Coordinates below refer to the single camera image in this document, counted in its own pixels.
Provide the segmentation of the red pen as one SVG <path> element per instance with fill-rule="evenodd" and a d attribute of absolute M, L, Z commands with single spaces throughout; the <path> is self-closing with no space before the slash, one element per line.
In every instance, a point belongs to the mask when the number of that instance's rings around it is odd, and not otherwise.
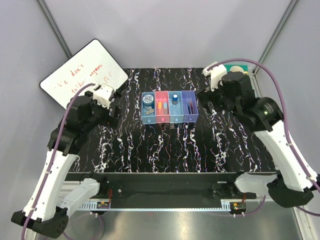
<path fill-rule="evenodd" d="M 192 101 L 189 102 L 189 110 L 190 110 L 190 114 L 193 115 L 195 113 Z"/>

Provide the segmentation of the purple bin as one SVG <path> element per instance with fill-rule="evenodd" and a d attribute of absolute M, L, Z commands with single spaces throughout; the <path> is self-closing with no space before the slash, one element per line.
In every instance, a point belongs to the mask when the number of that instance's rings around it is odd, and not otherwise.
<path fill-rule="evenodd" d="M 183 111 L 184 111 L 184 123 L 195 123 L 198 119 L 198 105 L 195 91 L 193 90 L 183 90 L 181 92 L 182 95 L 182 104 L 183 104 Z M 192 102 L 194 108 L 194 114 L 188 114 L 187 103 Z"/>

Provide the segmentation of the blue pen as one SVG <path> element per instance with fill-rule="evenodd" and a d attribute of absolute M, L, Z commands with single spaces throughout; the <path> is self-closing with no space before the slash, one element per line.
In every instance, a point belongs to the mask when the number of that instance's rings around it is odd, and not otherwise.
<path fill-rule="evenodd" d="M 192 114 L 190 104 L 187 103 L 186 106 L 187 106 L 188 114 L 189 114 L 189 115 Z"/>

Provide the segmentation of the yellow mug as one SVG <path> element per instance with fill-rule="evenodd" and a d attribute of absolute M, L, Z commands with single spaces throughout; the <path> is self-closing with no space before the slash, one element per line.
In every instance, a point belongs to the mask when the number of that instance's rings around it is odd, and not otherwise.
<path fill-rule="evenodd" d="M 245 71 L 241 66 L 238 66 L 238 65 L 233 65 L 230 68 L 230 72 L 233 72 L 233 73 L 240 72 L 240 73 L 242 73 L 244 75 L 248 75 L 249 74 L 248 71 Z"/>

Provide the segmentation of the light blue bin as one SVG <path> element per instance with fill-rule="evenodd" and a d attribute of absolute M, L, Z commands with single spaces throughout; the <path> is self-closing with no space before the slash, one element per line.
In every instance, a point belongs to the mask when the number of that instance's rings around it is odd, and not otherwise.
<path fill-rule="evenodd" d="M 152 109 L 154 109 L 154 114 L 152 115 L 145 115 L 145 112 L 147 111 L 143 106 L 143 96 L 146 94 L 152 94 L 154 96 L 154 106 Z M 156 110 L 155 110 L 155 93 L 154 92 L 143 92 L 141 94 L 141 120 L 142 123 L 145 125 L 149 124 L 156 124 Z"/>

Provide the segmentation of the blue ink bottle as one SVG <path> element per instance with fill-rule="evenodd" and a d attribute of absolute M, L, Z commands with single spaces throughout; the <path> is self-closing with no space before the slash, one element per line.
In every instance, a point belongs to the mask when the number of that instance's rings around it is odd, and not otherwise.
<path fill-rule="evenodd" d="M 152 94 L 146 94 L 142 98 L 143 107 L 148 111 L 154 106 L 155 98 Z"/>

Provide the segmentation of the small white eraser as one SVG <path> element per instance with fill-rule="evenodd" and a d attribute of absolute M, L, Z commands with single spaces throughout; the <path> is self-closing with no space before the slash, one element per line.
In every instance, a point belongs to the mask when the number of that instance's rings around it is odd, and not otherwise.
<path fill-rule="evenodd" d="M 150 110 L 146 110 L 145 111 L 145 115 L 148 116 L 148 115 L 153 115 L 155 113 L 155 110 L 154 109 L 150 109 Z"/>

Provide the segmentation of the green book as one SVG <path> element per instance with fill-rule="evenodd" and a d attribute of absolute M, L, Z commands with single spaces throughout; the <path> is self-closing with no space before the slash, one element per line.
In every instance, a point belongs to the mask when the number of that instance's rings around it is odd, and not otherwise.
<path fill-rule="evenodd" d="M 242 67 L 245 71 L 248 71 L 248 66 L 247 66 L 247 65 L 243 65 L 243 64 L 224 64 L 224 66 L 225 66 L 227 72 L 230 72 L 230 68 L 231 68 L 232 66 L 240 66 L 240 67 Z"/>

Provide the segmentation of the sky blue bin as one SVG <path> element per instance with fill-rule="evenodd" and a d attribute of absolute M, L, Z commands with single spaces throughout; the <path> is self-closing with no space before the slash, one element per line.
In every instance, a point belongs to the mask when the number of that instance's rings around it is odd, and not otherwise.
<path fill-rule="evenodd" d="M 178 94 L 178 104 L 172 104 L 173 94 Z M 169 101 L 169 114 L 170 114 L 170 123 L 177 124 L 182 123 L 184 120 L 184 107 L 182 101 L 182 92 L 181 91 L 169 91 L 168 92 L 168 101 Z"/>

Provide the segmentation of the orange pink highlighter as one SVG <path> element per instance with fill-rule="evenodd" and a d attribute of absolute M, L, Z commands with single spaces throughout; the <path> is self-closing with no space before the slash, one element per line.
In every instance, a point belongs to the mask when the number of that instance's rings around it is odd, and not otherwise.
<path fill-rule="evenodd" d="M 162 115 L 162 114 L 163 114 L 163 103 L 162 103 L 161 101 L 159 101 L 159 102 L 157 103 L 157 113 L 158 113 L 159 115 Z"/>

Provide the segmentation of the pink bin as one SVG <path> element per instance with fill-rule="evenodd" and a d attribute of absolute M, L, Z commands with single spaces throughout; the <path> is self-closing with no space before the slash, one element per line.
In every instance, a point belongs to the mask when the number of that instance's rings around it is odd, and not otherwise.
<path fill-rule="evenodd" d="M 157 113 L 157 103 L 162 102 L 162 108 L 163 108 L 163 103 L 167 102 L 168 105 L 168 114 L 164 114 L 164 109 L 163 109 L 163 114 L 159 115 Z M 156 117 L 156 122 L 157 123 L 169 123 L 170 122 L 170 108 L 169 108 L 169 92 L 168 91 L 156 91 L 155 92 L 155 117 Z"/>

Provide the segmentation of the grey marker with blue cap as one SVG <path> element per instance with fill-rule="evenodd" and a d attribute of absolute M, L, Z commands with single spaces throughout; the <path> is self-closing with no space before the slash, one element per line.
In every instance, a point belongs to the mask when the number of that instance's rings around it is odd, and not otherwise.
<path fill-rule="evenodd" d="M 168 115 L 169 114 L 168 103 L 167 102 L 163 103 L 163 114 L 164 115 Z"/>

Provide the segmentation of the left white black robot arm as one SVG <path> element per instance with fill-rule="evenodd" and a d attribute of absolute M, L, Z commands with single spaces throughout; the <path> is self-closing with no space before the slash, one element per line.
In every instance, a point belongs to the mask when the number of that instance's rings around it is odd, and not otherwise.
<path fill-rule="evenodd" d="M 89 133 L 98 125 L 113 129 L 118 126 L 121 109 L 116 106 L 110 115 L 113 94 L 113 90 L 103 86 L 76 95 L 67 104 L 61 122 L 50 135 L 37 186 L 27 205 L 12 214 L 12 223 L 56 239 L 64 233 L 69 218 L 84 202 L 92 197 L 103 198 L 109 193 L 107 177 L 91 173 L 65 197 L 59 197 L 67 173 Z"/>

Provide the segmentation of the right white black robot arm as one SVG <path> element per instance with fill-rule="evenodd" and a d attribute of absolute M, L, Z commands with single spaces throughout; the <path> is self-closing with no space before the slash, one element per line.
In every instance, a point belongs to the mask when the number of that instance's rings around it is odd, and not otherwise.
<path fill-rule="evenodd" d="M 257 97 L 250 77 L 242 72 L 228 72 L 215 83 L 196 94 L 201 106 L 208 109 L 212 103 L 217 111 L 231 112 L 260 139 L 279 170 L 271 175 L 240 173 L 227 185 L 228 195 L 235 199 L 244 193 L 269 195 L 284 208 L 308 204 L 320 176 L 294 148 L 278 104 L 269 97 Z"/>

